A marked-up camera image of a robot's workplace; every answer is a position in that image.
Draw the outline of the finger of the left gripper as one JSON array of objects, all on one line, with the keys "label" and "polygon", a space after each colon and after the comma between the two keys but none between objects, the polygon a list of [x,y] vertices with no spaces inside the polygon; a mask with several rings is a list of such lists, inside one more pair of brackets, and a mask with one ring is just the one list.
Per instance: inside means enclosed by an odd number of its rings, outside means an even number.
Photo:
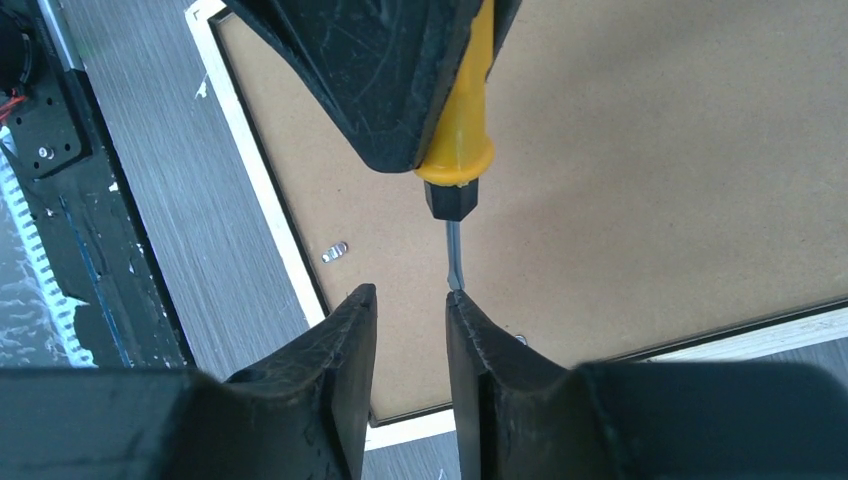
[{"label": "finger of the left gripper", "polygon": [[365,165],[423,161],[477,13],[474,1],[230,1],[295,71]]},{"label": "finger of the left gripper", "polygon": [[500,50],[513,21],[522,5],[522,0],[493,1],[493,49]]}]

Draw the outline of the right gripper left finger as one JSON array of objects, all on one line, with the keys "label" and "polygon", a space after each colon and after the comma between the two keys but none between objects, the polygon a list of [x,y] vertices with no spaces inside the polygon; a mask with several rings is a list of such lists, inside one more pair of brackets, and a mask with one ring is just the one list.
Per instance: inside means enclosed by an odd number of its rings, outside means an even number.
[{"label": "right gripper left finger", "polygon": [[5,368],[5,479],[357,479],[377,295],[225,381],[197,369]]}]

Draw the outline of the yellow handled screwdriver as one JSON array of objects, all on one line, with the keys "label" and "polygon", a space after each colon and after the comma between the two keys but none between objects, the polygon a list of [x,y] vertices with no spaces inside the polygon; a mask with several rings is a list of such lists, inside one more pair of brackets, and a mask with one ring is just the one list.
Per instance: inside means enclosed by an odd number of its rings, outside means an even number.
[{"label": "yellow handled screwdriver", "polygon": [[479,178],[494,160],[486,128],[486,77],[493,60],[495,8],[483,1],[470,23],[469,41],[416,174],[425,181],[432,216],[446,225],[448,286],[465,288],[460,222],[478,204]]}]

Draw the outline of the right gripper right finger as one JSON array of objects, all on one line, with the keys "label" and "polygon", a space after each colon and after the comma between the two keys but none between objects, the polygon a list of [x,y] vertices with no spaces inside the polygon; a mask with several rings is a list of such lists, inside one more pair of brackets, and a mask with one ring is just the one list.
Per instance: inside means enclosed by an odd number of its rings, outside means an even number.
[{"label": "right gripper right finger", "polygon": [[563,368],[463,291],[446,337],[465,479],[843,479],[847,392],[773,362]]}]

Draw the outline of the black picture frame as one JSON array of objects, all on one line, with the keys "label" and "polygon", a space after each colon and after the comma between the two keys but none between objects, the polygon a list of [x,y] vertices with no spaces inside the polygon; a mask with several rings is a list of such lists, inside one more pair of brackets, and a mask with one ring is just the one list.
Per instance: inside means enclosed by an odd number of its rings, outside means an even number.
[{"label": "black picture frame", "polygon": [[[370,450],[450,432],[445,231],[220,1],[186,21],[309,325],[379,295]],[[527,1],[488,83],[466,286],[569,367],[847,334],[847,5]],[[340,259],[321,254],[348,244]]]}]

